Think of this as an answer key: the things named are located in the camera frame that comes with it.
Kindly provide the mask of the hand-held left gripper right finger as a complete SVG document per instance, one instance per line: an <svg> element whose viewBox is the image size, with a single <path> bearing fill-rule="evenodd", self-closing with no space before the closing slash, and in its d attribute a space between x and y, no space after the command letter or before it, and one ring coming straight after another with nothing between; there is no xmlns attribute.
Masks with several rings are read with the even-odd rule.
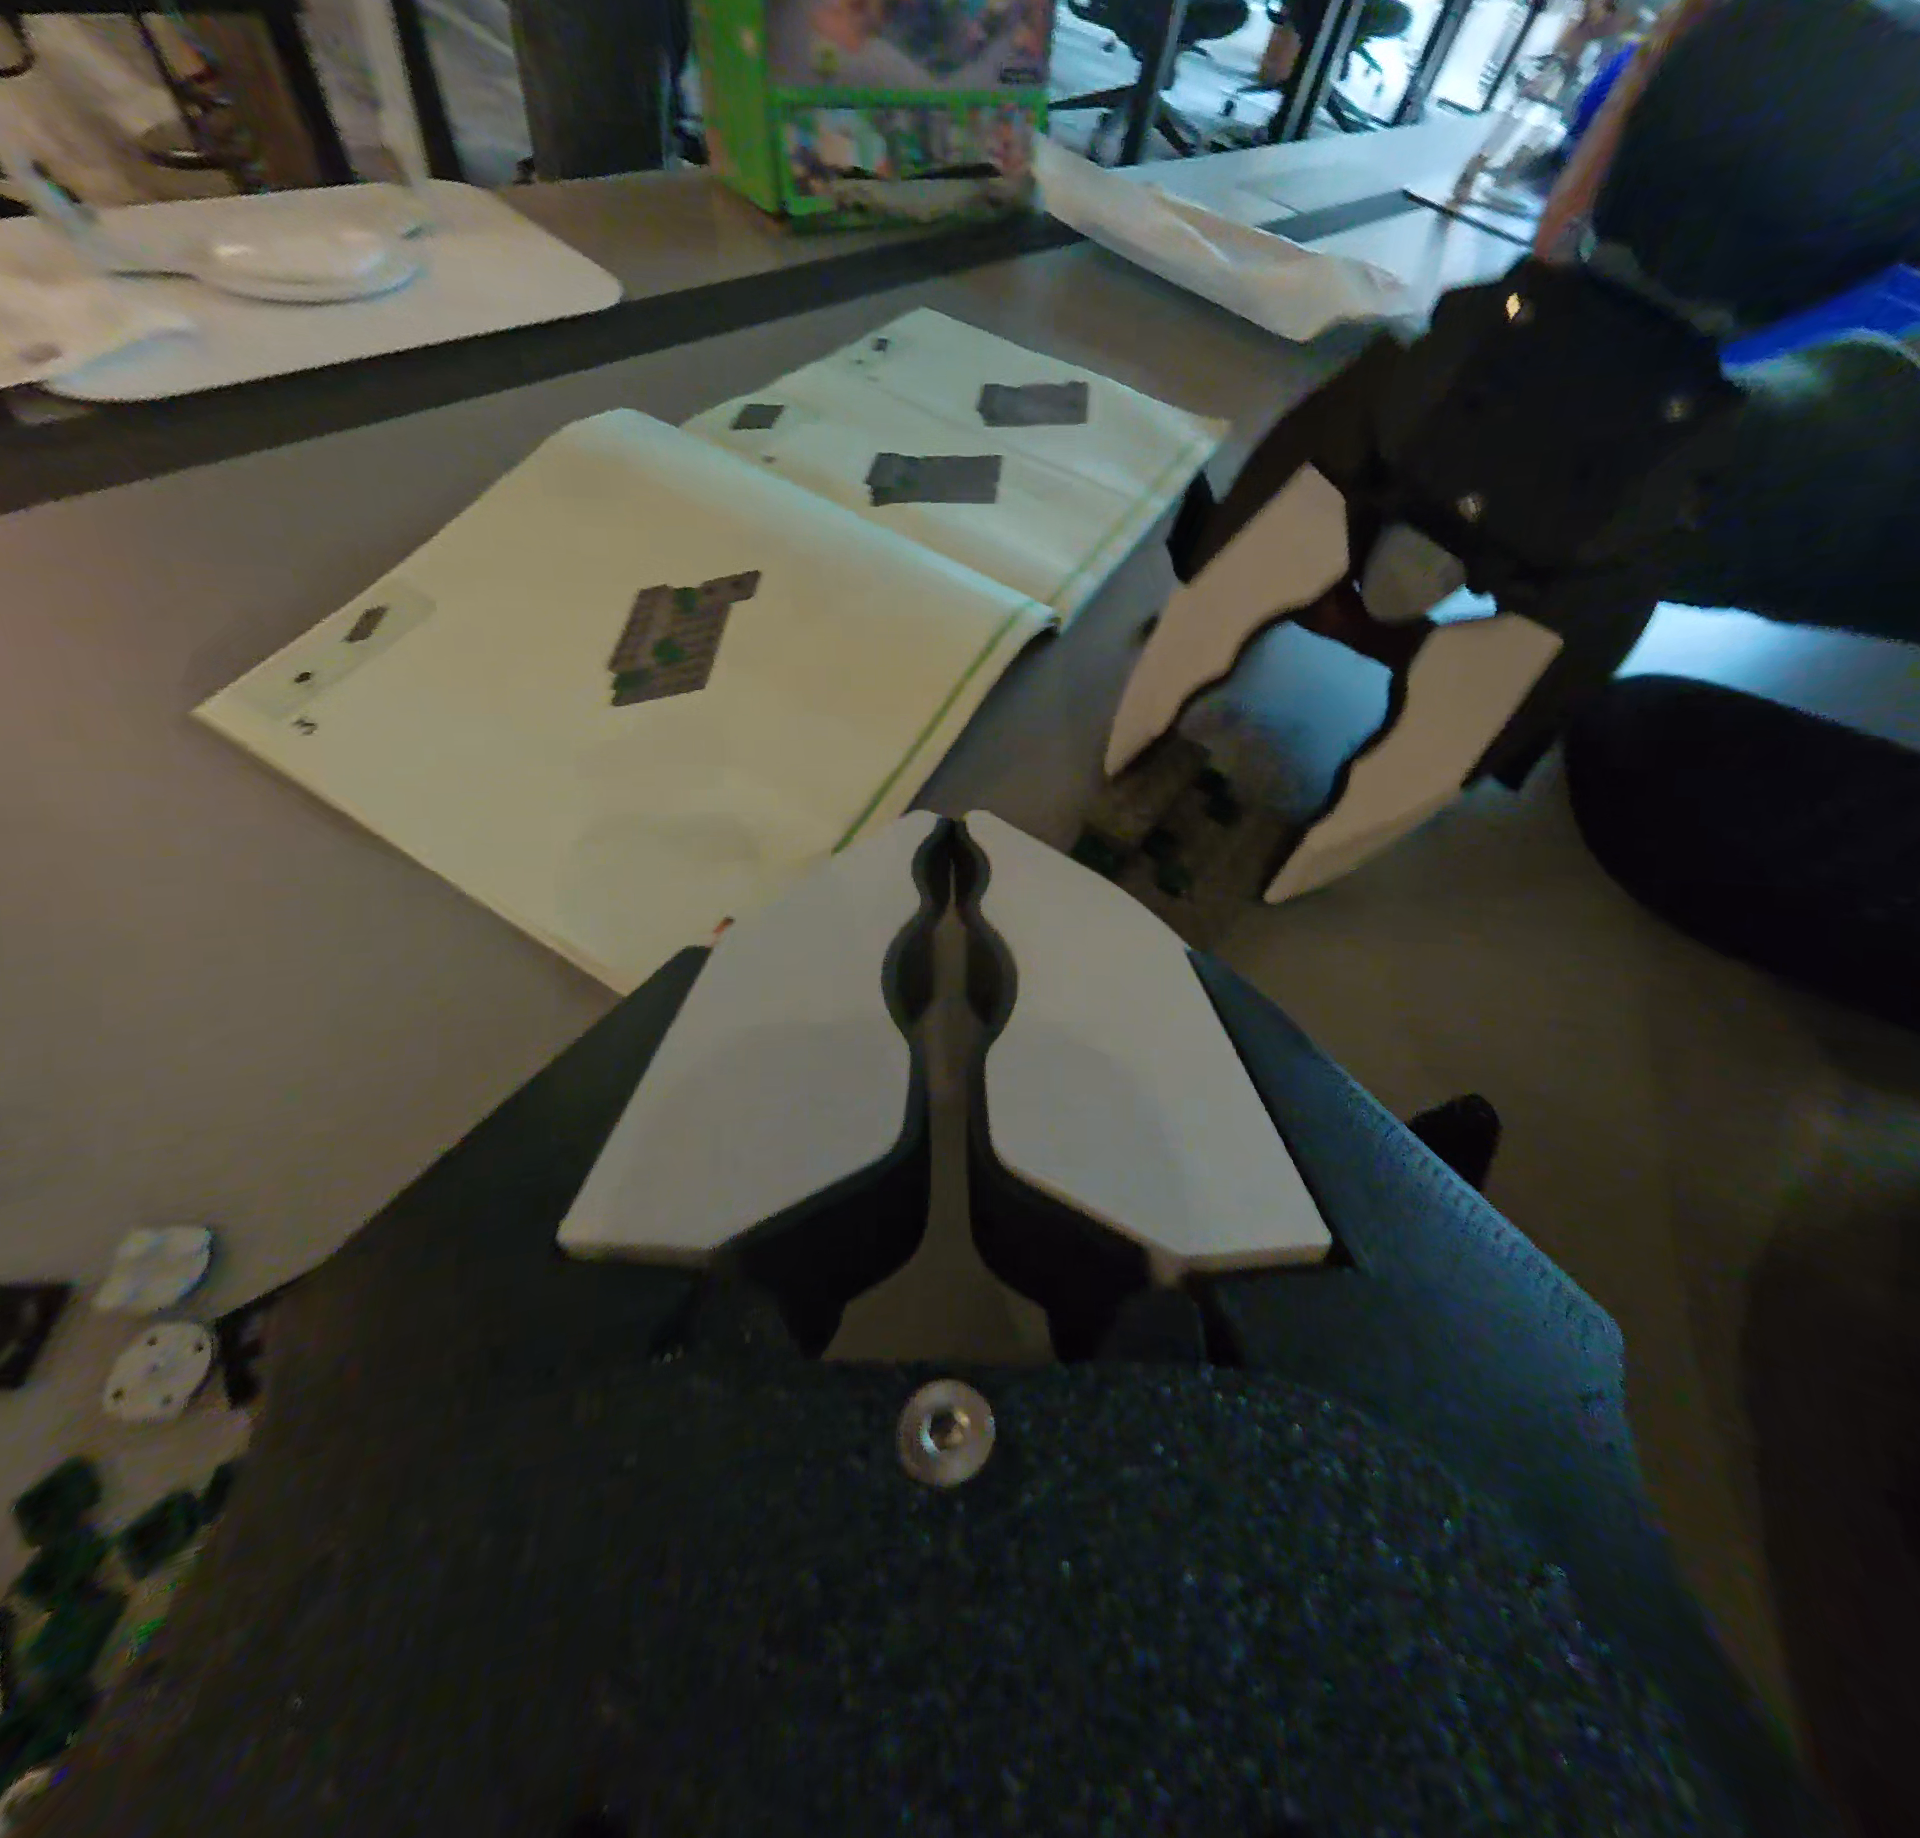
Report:
<svg viewBox="0 0 1920 1838"><path fill-rule="evenodd" d="M964 933L973 1246L1061 1363L1138 1298L1329 1262L1333 1229L1164 919L973 811Z"/></svg>

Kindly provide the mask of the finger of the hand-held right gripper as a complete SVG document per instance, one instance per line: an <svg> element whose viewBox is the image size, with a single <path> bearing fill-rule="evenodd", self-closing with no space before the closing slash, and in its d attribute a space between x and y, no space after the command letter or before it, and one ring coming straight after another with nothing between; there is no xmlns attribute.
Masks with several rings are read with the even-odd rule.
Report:
<svg viewBox="0 0 1920 1838"><path fill-rule="evenodd" d="M1234 674L1254 637L1323 600L1349 570L1347 498L1305 462L1165 603L1116 702L1106 776L1126 776L1192 697Z"/></svg>
<svg viewBox="0 0 1920 1838"><path fill-rule="evenodd" d="M1323 890L1446 811L1561 653L1520 615L1434 627L1398 714L1343 771L1332 807L1263 889L1267 906Z"/></svg>

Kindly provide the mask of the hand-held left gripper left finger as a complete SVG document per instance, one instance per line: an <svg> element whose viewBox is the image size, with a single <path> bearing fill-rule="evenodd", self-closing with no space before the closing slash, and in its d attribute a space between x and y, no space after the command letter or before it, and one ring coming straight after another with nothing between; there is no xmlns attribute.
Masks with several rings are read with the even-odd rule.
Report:
<svg viewBox="0 0 1920 1838"><path fill-rule="evenodd" d="M829 1352L930 1220L920 1025L949 853L950 822L908 812L716 939L559 1250L748 1282Z"/></svg>

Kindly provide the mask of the grey studded building plate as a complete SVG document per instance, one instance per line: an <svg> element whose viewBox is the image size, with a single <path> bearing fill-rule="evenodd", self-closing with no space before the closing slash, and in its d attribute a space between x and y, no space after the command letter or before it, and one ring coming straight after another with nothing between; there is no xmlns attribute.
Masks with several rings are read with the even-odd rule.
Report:
<svg viewBox="0 0 1920 1838"><path fill-rule="evenodd" d="M1172 734L1098 786L1069 857L1200 945L1261 906L1319 798L1269 747Z"/></svg>

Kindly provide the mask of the person's right forearm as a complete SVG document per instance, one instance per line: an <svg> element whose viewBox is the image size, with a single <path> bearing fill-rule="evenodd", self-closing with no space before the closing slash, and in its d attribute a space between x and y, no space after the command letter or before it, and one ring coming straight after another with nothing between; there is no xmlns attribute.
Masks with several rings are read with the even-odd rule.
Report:
<svg viewBox="0 0 1920 1838"><path fill-rule="evenodd" d="M1915 263L1915 7L1690 0L1619 78L1569 186L1579 255L1717 344ZM1915 340L1736 372L1717 485L1665 603L1913 646Z"/></svg>

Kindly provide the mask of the adjacent grey desk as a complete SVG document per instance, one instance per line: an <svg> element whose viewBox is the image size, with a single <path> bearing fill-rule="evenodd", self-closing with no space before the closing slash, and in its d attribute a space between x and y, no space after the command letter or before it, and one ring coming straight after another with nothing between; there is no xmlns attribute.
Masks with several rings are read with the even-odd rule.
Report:
<svg viewBox="0 0 1920 1838"><path fill-rule="evenodd" d="M1417 310L1442 290L1499 275L1532 241L1536 213L1502 213L1457 186L1488 135L1488 118L1444 116L1118 171L1329 258L1377 263L1413 288ZM1085 241L1041 206L986 224L803 234L693 171L497 195L610 270L622 298L597 314L155 403L82 403L35 385L9 392L2 510L647 360Z"/></svg>

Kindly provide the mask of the person's right hand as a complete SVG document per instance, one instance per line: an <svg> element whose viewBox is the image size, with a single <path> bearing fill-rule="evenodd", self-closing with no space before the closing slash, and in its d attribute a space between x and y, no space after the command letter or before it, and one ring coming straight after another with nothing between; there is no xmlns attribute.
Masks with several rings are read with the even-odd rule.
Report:
<svg viewBox="0 0 1920 1838"><path fill-rule="evenodd" d="M1293 621L1316 633L1396 672L1409 652L1422 642L1425 627L1398 627L1377 621L1364 604L1356 581L1341 581L1316 603L1300 609Z"/></svg>

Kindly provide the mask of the blue plastic bin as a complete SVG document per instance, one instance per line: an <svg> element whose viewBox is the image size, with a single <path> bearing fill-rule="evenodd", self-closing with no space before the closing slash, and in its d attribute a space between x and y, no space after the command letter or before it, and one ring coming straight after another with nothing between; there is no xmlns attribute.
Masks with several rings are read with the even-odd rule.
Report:
<svg viewBox="0 0 1920 1838"><path fill-rule="evenodd" d="M1811 307L1750 330L1722 347L1727 371L1776 362L1848 336L1918 342L1918 267L1892 267Z"/></svg>

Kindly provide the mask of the black textured cushion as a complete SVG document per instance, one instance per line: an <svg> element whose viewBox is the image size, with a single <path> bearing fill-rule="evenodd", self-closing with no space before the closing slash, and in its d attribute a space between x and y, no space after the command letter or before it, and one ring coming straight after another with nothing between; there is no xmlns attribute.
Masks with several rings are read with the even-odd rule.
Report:
<svg viewBox="0 0 1920 1838"><path fill-rule="evenodd" d="M1645 913L1918 1030L1918 754L1744 692L1631 676L1563 736L1572 819Z"/></svg>

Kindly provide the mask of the open instruction booklet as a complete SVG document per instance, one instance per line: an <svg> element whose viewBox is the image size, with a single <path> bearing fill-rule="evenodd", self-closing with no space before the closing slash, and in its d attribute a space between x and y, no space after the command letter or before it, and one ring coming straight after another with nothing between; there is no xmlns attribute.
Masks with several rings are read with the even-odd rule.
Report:
<svg viewBox="0 0 1920 1838"><path fill-rule="evenodd" d="M902 817L1222 434L920 307L566 425L196 720L625 992Z"/></svg>

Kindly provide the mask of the colourful printed toy box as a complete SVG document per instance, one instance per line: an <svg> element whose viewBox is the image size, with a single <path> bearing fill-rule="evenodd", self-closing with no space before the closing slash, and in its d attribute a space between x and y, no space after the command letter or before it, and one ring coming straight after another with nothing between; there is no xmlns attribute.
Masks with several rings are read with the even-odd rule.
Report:
<svg viewBox="0 0 1920 1838"><path fill-rule="evenodd" d="M1032 202L1061 0L687 0L713 178L796 228Z"/></svg>

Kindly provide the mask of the pile of small building pieces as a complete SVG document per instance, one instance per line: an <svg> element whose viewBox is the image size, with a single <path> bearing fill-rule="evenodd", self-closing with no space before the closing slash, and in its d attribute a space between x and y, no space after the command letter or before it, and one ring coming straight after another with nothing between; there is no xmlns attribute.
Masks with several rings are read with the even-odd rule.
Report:
<svg viewBox="0 0 1920 1838"><path fill-rule="evenodd" d="M4 1811L155 1648L253 1442L260 1311L206 1313L210 1228L136 1228L103 1282L4 1280Z"/></svg>

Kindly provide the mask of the white flat tray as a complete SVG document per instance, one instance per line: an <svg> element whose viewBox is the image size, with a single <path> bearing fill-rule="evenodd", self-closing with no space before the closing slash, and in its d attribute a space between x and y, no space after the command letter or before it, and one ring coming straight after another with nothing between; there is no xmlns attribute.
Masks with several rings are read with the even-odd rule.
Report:
<svg viewBox="0 0 1920 1838"><path fill-rule="evenodd" d="M274 306L196 283L104 275L61 230L33 218L4 221L4 259L33 259L104 279L113 290L193 314L205 344L143 403L253 385L294 372L385 362L445 342L525 330L610 310L618 279L517 213L505 198L437 182L410 199L396 186L335 186L268 198L205 198L112 208L103 227L139 249L173 250L233 227L350 221L398 228L424 220L422 273L394 295L346 306Z"/></svg>

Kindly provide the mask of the white round plate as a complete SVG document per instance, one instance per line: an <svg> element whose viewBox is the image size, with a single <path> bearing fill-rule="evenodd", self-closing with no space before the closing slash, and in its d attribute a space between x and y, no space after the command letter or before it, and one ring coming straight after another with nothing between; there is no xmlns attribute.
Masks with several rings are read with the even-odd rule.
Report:
<svg viewBox="0 0 1920 1838"><path fill-rule="evenodd" d="M196 283L274 306L346 306L394 295L422 273L425 228L350 221L267 221L153 250L96 227L75 241L86 262L128 281Z"/></svg>

